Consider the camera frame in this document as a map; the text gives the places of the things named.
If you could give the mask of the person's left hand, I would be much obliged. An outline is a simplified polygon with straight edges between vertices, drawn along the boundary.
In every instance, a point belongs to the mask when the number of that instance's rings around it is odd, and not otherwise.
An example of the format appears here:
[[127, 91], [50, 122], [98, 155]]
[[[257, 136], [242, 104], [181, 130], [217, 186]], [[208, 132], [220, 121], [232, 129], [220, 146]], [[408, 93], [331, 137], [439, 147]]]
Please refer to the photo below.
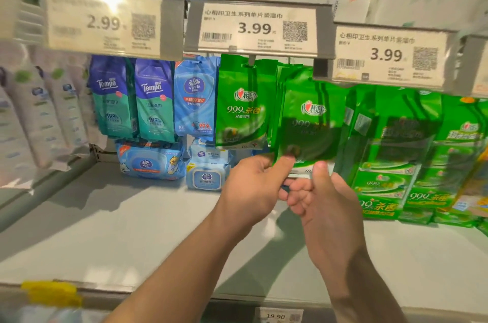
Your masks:
[[227, 223], [226, 229], [245, 237], [257, 223], [274, 209], [278, 200], [287, 201], [294, 179], [283, 184], [270, 184], [267, 169], [276, 161], [273, 154], [260, 154], [242, 159], [226, 180], [217, 202], [217, 212]]

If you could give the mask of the green wet wipe packet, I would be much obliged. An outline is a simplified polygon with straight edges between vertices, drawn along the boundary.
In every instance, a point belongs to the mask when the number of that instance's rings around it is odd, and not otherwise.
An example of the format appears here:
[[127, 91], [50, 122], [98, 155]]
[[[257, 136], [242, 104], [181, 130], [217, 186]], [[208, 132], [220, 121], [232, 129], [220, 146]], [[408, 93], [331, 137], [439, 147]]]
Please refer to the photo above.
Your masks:
[[281, 106], [273, 126], [275, 158], [296, 158], [290, 178], [311, 176], [320, 160], [334, 164], [344, 125], [348, 89], [313, 79], [313, 70], [283, 70]]
[[216, 104], [215, 145], [220, 149], [255, 149], [267, 146], [274, 112], [278, 61], [222, 54]]

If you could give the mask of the person's left forearm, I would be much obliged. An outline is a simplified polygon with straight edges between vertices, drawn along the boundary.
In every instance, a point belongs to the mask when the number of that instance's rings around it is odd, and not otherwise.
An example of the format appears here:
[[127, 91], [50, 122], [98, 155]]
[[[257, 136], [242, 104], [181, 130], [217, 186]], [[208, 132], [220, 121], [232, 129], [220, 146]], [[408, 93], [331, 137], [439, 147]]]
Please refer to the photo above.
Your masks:
[[212, 211], [102, 323], [198, 323], [249, 230]]

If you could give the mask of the person's right forearm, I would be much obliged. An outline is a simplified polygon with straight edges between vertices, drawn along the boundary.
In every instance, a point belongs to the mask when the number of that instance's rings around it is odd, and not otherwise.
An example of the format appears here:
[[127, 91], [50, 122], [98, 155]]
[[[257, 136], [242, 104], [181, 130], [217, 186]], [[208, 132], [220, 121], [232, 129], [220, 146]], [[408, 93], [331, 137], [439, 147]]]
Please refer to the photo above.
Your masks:
[[324, 281], [337, 323], [409, 323], [365, 252], [335, 266]]

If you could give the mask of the large green wipe multipack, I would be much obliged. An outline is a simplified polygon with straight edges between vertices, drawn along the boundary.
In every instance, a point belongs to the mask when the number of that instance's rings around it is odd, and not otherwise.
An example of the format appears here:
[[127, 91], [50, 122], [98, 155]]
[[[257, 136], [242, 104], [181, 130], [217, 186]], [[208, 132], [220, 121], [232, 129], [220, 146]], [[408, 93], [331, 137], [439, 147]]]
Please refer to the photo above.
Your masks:
[[334, 171], [356, 193], [366, 219], [396, 220], [442, 123], [442, 95], [359, 85], [345, 103]]
[[401, 222], [427, 225], [449, 208], [485, 148], [486, 118], [478, 100], [442, 95], [439, 128], [409, 185]]

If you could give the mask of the small blue lidded wipe pack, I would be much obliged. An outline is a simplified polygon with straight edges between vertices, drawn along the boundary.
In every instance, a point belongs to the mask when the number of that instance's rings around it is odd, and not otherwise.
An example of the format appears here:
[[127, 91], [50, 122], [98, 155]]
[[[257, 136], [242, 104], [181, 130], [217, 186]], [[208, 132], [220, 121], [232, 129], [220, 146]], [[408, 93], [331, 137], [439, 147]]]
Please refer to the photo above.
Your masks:
[[190, 159], [198, 163], [228, 165], [233, 161], [231, 150], [220, 150], [211, 141], [195, 138], [188, 151]]
[[189, 190], [221, 191], [230, 169], [230, 164], [190, 160], [186, 165], [186, 186]]

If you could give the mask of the row of hanging green packets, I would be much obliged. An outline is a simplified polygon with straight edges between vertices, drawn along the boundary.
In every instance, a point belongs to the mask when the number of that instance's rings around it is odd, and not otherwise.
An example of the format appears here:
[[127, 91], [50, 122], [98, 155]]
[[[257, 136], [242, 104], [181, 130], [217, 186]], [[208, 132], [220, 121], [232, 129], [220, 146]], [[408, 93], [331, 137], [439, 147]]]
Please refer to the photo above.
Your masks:
[[272, 100], [272, 109], [270, 111], [270, 116], [269, 116], [269, 124], [268, 124], [268, 129], [267, 129], [267, 143], [268, 146], [271, 148], [273, 143], [273, 126], [275, 122], [275, 115], [276, 112], [279, 110], [281, 106], [281, 97], [280, 97], [280, 88], [283, 82], [283, 77], [281, 76], [283, 70], [302, 70], [302, 69], [313, 69], [312, 65], [306, 65], [303, 63], [282, 63], [278, 62], [277, 66], [277, 73], [276, 73], [276, 93], [275, 97]]

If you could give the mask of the light blue wet wipe packet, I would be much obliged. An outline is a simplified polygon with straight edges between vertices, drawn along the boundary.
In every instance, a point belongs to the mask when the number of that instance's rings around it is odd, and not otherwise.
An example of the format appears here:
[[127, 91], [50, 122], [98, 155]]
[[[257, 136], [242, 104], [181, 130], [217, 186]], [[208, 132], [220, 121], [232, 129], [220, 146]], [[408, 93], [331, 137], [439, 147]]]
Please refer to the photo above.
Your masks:
[[214, 141], [220, 64], [220, 57], [200, 55], [175, 62], [174, 130], [178, 136]]

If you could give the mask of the blue cartoon wipe pack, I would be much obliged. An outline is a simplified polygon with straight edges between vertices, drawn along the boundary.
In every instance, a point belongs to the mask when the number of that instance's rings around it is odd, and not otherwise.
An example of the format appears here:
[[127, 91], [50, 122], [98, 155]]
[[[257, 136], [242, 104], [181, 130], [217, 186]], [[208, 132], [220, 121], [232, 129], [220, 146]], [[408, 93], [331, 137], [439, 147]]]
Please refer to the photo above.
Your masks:
[[122, 174], [143, 179], [176, 181], [186, 175], [186, 141], [115, 141]]

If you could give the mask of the shelf price tag holder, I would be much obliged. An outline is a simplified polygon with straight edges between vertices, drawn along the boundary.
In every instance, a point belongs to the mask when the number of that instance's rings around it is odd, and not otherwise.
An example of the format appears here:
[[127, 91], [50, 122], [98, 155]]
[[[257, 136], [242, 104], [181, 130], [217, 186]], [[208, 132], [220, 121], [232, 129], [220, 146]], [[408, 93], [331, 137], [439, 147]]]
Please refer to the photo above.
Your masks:
[[338, 23], [335, 58], [314, 60], [313, 79], [446, 93], [459, 50], [456, 31]]
[[465, 37], [453, 92], [457, 96], [488, 99], [488, 36]]
[[184, 51], [334, 60], [336, 30], [331, 5], [191, 0]]
[[46, 48], [181, 61], [185, 0], [40, 0]]

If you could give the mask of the purple and teal wipe packet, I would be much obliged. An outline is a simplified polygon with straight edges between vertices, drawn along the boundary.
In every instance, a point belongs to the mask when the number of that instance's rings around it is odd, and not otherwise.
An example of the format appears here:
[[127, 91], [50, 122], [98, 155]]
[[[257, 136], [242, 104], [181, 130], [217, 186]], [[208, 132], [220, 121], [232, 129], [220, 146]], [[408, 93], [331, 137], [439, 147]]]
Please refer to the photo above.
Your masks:
[[103, 135], [116, 139], [134, 139], [139, 135], [135, 63], [133, 58], [91, 56], [88, 87]]
[[137, 59], [134, 82], [140, 137], [175, 143], [174, 61]]

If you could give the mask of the small white price label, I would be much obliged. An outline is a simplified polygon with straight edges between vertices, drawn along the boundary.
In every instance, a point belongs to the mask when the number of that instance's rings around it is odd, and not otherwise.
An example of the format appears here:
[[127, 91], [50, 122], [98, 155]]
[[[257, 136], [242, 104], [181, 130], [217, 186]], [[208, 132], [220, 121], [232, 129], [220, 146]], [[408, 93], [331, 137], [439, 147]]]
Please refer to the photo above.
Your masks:
[[255, 309], [256, 323], [301, 323], [304, 309], [265, 308]]

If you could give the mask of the row of white patterned packets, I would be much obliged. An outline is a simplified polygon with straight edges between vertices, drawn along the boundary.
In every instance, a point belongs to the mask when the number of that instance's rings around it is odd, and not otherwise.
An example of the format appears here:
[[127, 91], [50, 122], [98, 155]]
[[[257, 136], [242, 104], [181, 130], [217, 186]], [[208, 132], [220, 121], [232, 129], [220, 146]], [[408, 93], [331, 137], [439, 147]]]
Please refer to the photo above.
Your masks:
[[31, 189], [106, 148], [88, 86], [91, 56], [0, 41], [0, 188]]

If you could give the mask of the yellow shelf tag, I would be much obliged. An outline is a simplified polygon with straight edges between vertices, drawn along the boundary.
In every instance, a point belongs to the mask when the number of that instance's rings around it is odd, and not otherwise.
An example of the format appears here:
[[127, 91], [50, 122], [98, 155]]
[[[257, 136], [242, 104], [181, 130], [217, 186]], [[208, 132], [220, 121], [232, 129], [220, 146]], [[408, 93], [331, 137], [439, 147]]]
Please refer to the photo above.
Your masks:
[[24, 281], [21, 290], [27, 293], [31, 305], [56, 308], [82, 308], [83, 297], [77, 287], [68, 282]]

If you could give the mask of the grey shelf edge rail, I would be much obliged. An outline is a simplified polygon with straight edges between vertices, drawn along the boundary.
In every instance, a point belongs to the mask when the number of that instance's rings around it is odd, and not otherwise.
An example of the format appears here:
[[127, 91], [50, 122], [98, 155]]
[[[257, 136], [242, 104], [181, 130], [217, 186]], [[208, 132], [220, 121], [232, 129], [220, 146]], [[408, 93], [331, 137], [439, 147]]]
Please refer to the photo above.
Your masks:
[[[75, 285], [83, 297], [82, 308], [31, 305], [20, 284], [0, 283], [0, 323], [102, 323], [129, 296], [120, 291], [102, 291]], [[304, 309], [301, 323], [336, 323], [329, 304], [303, 301], [264, 301], [248, 297], [211, 299], [199, 323], [256, 323], [255, 309]], [[427, 308], [404, 308], [408, 323], [488, 323], [488, 315]]]

